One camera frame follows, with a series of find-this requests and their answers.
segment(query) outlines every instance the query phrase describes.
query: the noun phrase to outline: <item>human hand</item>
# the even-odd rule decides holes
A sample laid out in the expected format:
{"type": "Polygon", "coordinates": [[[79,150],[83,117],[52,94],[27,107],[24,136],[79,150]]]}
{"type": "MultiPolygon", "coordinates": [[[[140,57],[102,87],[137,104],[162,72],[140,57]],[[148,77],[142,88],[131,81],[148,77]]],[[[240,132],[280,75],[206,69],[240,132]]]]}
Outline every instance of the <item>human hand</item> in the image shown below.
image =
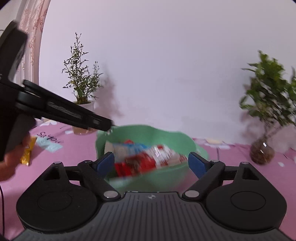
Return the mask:
{"type": "Polygon", "coordinates": [[[24,154],[25,147],[29,142],[30,134],[28,133],[20,145],[5,154],[4,160],[0,162],[0,181],[5,181],[14,175],[15,169],[20,164],[20,159],[24,154]]]}

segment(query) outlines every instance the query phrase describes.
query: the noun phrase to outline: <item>red snack bag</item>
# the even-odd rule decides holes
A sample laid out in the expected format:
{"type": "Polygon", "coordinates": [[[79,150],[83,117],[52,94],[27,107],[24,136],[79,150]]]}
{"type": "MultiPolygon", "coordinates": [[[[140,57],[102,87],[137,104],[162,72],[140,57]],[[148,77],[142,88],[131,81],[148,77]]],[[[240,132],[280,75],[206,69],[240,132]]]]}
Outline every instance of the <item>red snack bag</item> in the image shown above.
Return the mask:
{"type": "Polygon", "coordinates": [[[135,144],[132,140],[126,140],[124,144],[135,144]]]}
{"type": "Polygon", "coordinates": [[[135,176],[156,169],[156,162],[147,153],[125,158],[124,162],[115,163],[119,177],[135,176]]]}
{"type": "Polygon", "coordinates": [[[135,176],[165,166],[178,165],[187,158],[180,155],[165,145],[152,146],[137,155],[126,157],[124,162],[115,163],[119,177],[135,176]]]}

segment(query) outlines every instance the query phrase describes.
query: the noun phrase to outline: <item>pink lace curtain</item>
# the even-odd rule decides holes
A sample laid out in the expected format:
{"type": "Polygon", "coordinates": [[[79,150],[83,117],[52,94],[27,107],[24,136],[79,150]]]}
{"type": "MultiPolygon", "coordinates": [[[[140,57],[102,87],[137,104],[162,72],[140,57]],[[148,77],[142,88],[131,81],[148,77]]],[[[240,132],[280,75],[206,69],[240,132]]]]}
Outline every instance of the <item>pink lace curtain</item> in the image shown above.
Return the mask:
{"type": "Polygon", "coordinates": [[[50,0],[27,0],[21,16],[19,29],[28,34],[28,41],[14,82],[21,84],[23,79],[39,84],[39,53],[44,20],[50,0]]]}

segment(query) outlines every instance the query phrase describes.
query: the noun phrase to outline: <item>white flower pot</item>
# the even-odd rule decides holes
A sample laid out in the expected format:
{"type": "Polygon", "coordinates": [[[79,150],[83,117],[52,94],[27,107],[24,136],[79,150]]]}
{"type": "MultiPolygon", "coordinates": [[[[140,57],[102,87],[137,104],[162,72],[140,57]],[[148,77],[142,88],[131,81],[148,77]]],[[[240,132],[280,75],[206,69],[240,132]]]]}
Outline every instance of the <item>white flower pot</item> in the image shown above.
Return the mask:
{"type": "Polygon", "coordinates": [[[87,103],[87,104],[80,104],[80,106],[94,112],[94,101],[91,101],[90,103],[87,103]]]}
{"type": "MultiPolygon", "coordinates": [[[[94,112],[94,101],[90,101],[90,103],[87,103],[87,104],[80,104],[80,106],[94,112]]],[[[85,134],[90,134],[90,133],[96,131],[93,128],[89,128],[88,130],[85,130],[85,129],[82,129],[79,127],[75,127],[75,126],[73,126],[72,128],[73,128],[74,134],[76,134],[76,135],[85,135],[85,134]]]]}

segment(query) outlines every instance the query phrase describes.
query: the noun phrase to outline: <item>pink table surface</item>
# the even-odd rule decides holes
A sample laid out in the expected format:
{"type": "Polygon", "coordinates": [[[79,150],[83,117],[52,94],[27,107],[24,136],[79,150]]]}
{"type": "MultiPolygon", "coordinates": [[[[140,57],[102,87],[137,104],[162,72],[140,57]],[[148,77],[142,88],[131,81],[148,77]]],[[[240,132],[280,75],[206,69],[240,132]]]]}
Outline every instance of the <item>pink table surface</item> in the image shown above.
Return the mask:
{"type": "MultiPolygon", "coordinates": [[[[16,202],[20,195],[33,183],[33,181],[53,162],[62,161],[65,166],[77,165],[83,160],[96,160],[95,140],[96,132],[78,136],[75,134],[66,134],[65,131],[72,130],[72,127],[57,123],[56,125],[39,126],[31,131],[31,135],[37,135],[45,132],[45,135],[54,136],[63,148],[51,153],[47,150],[35,146],[32,151],[31,165],[19,165],[14,177],[8,181],[1,182],[4,192],[5,204],[5,237],[13,239],[23,231],[22,224],[16,214],[16,202]]],[[[216,148],[201,145],[209,154],[209,159],[217,159],[216,148]]],[[[241,161],[251,162],[285,197],[288,205],[287,214],[284,217],[280,229],[292,239],[296,239],[296,190],[294,183],[296,182],[296,164],[292,160],[296,156],[296,152],[289,151],[285,157],[283,154],[277,153],[274,160],[266,165],[259,166],[254,164],[248,155],[249,146],[235,145],[229,150],[219,150],[219,159],[229,166],[238,166],[241,161]]],[[[186,180],[178,187],[176,191],[183,191],[190,187],[197,178],[189,171],[186,180]]]]}

